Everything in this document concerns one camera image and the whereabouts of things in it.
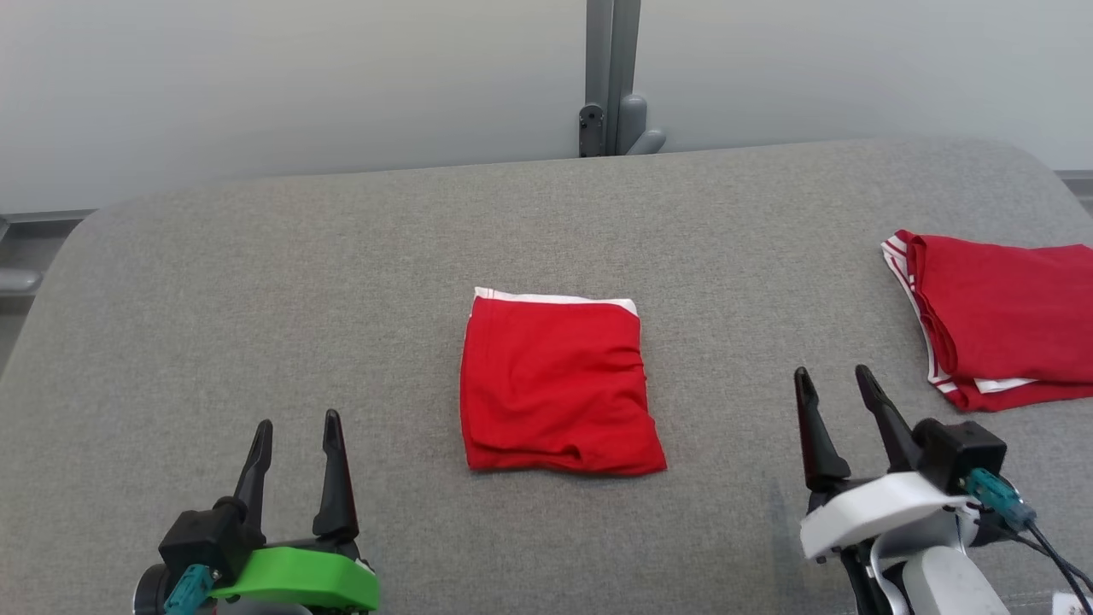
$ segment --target black cable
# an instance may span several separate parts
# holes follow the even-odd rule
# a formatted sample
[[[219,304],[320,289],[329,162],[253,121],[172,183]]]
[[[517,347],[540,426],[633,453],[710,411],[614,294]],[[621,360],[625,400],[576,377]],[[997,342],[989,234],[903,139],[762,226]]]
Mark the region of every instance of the black cable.
[[[1026,527],[1029,528],[1029,531],[1032,532],[1032,535],[1036,537],[1036,542],[1038,542],[1039,545],[1044,547],[1044,551],[1047,552],[1047,556],[1050,557],[1051,560],[1055,561],[1055,565],[1059,567],[1059,571],[1062,572],[1062,577],[1067,580],[1067,583],[1070,584],[1070,589],[1074,590],[1074,595],[1078,596],[1078,602],[1082,604],[1082,608],[1085,610],[1085,614],[1093,615],[1093,608],[1090,607],[1090,601],[1085,599],[1085,594],[1082,593],[1082,589],[1078,586],[1078,581],[1074,580],[1074,576],[1070,573],[1067,560],[1062,559],[1062,556],[1055,551],[1051,543],[1047,542],[1047,537],[1044,536],[1044,533],[1036,527],[1035,521],[1030,521]]]
[[[1022,545],[1024,545],[1024,546],[1033,549],[1034,552],[1043,555],[1044,557],[1051,557],[1051,554],[1049,554],[1047,552],[1047,549],[1045,549],[1044,547],[1039,546],[1039,543],[1030,541],[1029,539],[1022,536],[1021,534],[1018,534],[1013,530],[1010,530],[1004,524],[995,524],[995,523],[991,523],[991,524],[987,525],[987,524],[980,523],[979,519],[975,520],[975,524],[984,527],[984,528],[989,528],[990,530],[992,530],[995,532],[998,532],[999,534],[1004,535],[1007,539],[1013,541],[1014,543],[1020,543],[1020,544],[1022,544]],[[1090,579],[1089,575],[1086,575],[1085,572],[1082,572],[1082,570],[1080,568],[1078,568],[1073,564],[1070,564],[1066,559],[1062,560],[1062,564],[1067,568],[1069,568],[1070,571],[1076,577],[1078,577],[1079,579],[1082,580],[1083,583],[1085,583],[1085,587],[1088,587],[1090,589],[1090,592],[1093,592],[1093,579]]]

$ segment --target folded garment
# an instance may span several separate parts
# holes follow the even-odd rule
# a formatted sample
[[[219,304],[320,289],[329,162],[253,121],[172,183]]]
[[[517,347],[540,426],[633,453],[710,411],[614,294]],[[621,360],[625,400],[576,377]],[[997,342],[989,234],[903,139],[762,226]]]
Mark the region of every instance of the folded garment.
[[[459,410],[471,470],[666,470],[628,298],[474,288]]]
[[[881,249],[922,326],[927,379],[956,407],[1093,397],[1093,249],[903,229]]]

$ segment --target red fabric with white trim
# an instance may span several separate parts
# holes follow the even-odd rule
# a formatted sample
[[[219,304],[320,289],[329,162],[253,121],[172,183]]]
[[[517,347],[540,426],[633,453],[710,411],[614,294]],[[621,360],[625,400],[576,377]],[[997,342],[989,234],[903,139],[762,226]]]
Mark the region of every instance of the red fabric with white trim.
[[[927,379],[960,410],[1093,397],[1093,249],[904,229],[881,249],[919,317]]]
[[[479,288],[463,344],[459,407],[470,469],[666,470],[637,315],[611,303],[494,295],[504,293]]]

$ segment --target white wall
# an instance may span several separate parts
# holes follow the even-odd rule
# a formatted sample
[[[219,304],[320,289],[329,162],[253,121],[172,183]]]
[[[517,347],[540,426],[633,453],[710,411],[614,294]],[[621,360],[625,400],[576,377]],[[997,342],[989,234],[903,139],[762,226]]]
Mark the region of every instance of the white wall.
[[[955,133],[1093,168],[1093,2],[645,0],[634,91],[663,151]]]
[[[584,0],[3,0],[0,214],[575,156]]]

